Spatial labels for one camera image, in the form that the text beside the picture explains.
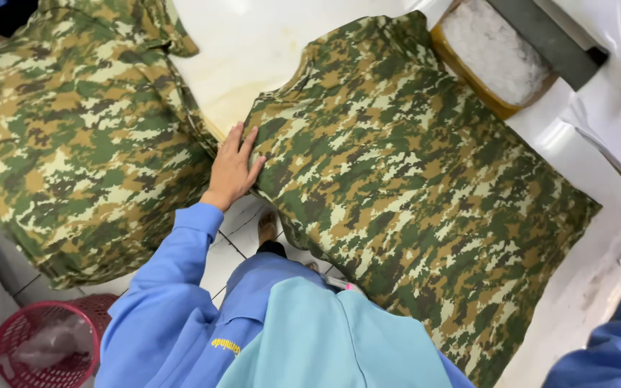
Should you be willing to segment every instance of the hand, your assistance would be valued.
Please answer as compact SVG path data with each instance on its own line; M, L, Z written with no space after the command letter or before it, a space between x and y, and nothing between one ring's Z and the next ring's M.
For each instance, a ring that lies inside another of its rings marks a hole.
M215 163L212 164L210 188L203 194L200 202L227 211L231 204L243 197L255 183L266 158L259 157L248 170L248 158L258 135L258 127L253 127L241 144L243 134L244 123L239 121L231 128L224 144L220 145Z

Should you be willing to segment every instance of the digital camouflage fabric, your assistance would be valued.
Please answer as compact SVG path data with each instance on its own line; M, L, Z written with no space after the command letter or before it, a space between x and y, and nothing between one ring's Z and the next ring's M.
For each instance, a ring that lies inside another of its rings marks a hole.
M0 43L0 228L55 288L147 261L207 184L212 145L160 0L42 0Z
M426 18L368 17L310 43L246 128L256 194L290 242L421 321L479 387L524 339L599 204L441 71Z

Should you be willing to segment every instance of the red basket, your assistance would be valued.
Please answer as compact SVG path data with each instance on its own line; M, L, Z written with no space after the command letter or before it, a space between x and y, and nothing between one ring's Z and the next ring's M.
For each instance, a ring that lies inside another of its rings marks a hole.
M112 318L107 313L118 296L99 294L67 300L49 300L25 306L0 327L0 374L12 388L77 388L99 365L99 342ZM70 315L82 317L91 327L93 354L74 354L45 369L33 369L12 355L38 330Z

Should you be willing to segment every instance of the fingers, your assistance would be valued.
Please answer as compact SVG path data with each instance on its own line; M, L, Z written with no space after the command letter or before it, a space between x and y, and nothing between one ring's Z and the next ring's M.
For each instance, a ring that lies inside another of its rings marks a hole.
M248 172L248 178L246 179L246 186L248 187L246 190L250 189L255 183L255 180L258 179L258 175L260 174L260 171L262 171L263 165L265 164L266 160L266 157L261 156L257 158L253 165L250 167L250 171Z
M224 152L239 152L239 144L241 143L241 136L244 134L244 123L239 121L238 124L231 127L229 131L229 135L227 135L226 140L224 140L224 145L222 146L222 150Z
M248 136L246 136L246 140L244 140L244 143L241 145L241 150L239 151L239 153L245 157L246 159L248 159L248 156L250 156L250 151L253 150L253 143L255 143L255 137L258 136L258 127L253 127L253 129L250 130L250 133L248 134Z

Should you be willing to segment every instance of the yellow embroidered text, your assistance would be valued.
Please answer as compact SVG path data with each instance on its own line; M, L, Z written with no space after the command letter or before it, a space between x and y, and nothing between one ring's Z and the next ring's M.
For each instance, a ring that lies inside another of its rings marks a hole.
M241 353L241 348L235 344L234 342L231 342L228 339L213 339L212 343L210 344L213 347L217 348L217 347L222 347L222 348L228 348L229 350L234 352L234 356L238 356L239 353Z

